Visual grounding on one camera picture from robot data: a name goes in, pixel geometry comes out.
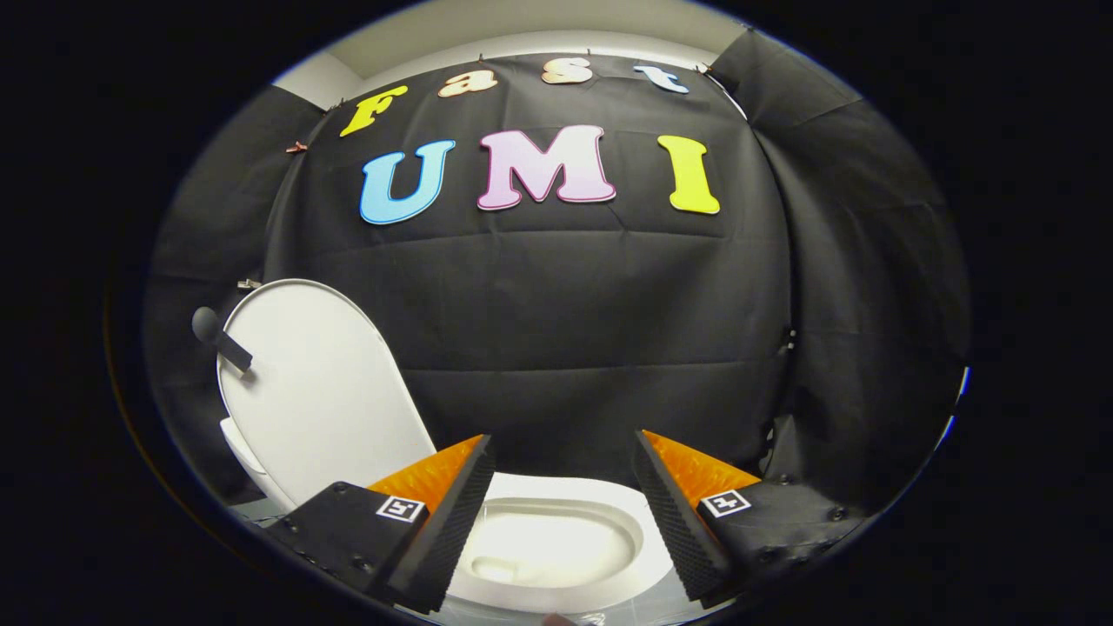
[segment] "toilet lid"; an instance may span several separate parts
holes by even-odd
[[[225,408],[295,505],[337,480],[371,485],[436,451],[386,342],[336,290],[268,283],[224,330],[253,355],[243,376],[217,358]]]

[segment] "yellow letter i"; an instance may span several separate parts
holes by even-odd
[[[703,170],[703,144],[687,137],[662,135],[657,143],[669,150],[672,158],[672,174],[677,179],[677,190],[669,195],[669,202],[678,211],[691,211],[715,215],[719,213],[719,200],[707,186]]]

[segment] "blue letter u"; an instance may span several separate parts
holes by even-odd
[[[368,162],[363,166],[366,178],[359,197],[359,215],[372,224],[393,224],[425,211],[441,194],[444,155],[455,146],[456,143],[449,139],[417,148],[414,154],[422,158],[417,190],[400,200],[391,197],[391,183],[394,180],[394,166],[402,163],[406,155],[391,153]]]

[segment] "foam letter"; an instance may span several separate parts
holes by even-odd
[[[363,195],[359,197],[359,215],[372,224],[393,224],[410,219],[425,211],[441,194],[444,155],[455,145],[455,141],[447,139],[417,148],[415,154],[422,158],[417,190],[400,200],[391,197],[391,184],[394,182],[394,166],[406,156],[402,153],[391,153],[368,162],[363,166],[366,178],[363,183]]]
[[[653,66],[633,66],[634,71],[644,72],[646,76],[661,89],[667,89],[669,91],[676,91],[677,94],[687,94],[688,88],[683,85],[677,85],[672,82],[677,79],[676,75],[669,74],[659,67]]]
[[[707,148],[703,144],[673,135],[661,135],[657,143],[669,150],[669,156],[672,157],[677,190],[669,195],[669,202],[673,208],[710,215],[719,213],[719,200],[715,199],[707,187],[707,173],[703,172]]]
[[[371,126],[372,123],[375,121],[375,118],[372,117],[373,115],[385,111],[394,100],[394,96],[401,96],[407,90],[406,86],[403,85],[401,87],[395,87],[390,91],[383,91],[382,94],[372,96],[356,105],[355,115],[352,116],[352,121],[348,123],[347,128],[341,130],[341,137],[351,135],[356,130]]]
[[[593,75],[588,66],[588,59],[553,59],[545,63],[545,72],[541,75],[541,80],[550,85],[561,82],[583,82]]]
[[[614,197],[614,186],[603,176],[599,158],[599,138],[603,129],[598,126],[565,126],[556,134],[549,151],[542,153],[521,130],[505,130],[487,135],[481,146],[491,150],[487,192],[477,202],[484,211],[510,208],[522,199],[513,188],[512,172],[518,174],[534,200],[549,195],[556,173],[564,168],[564,184],[556,189],[556,197],[564,202],[602,202]]]
[[[494,72],[489,69],[480,69],[445,80],[444,87],[436,95],[442,98],[451,98],[469,91],[490,89],[495,85],[499,85],[499,81],[494,79]]]

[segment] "white toilet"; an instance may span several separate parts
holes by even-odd
[[[243,373],[217,358],[229,414],[220,427],[284,510],[337,480],[371,485],[436,451],[382,335],[336,290],[299,278],[268,283],[224,330],[253,361]],[[573,614],[629,600],[671,569],[641,492],[495,472],[447,594]]]

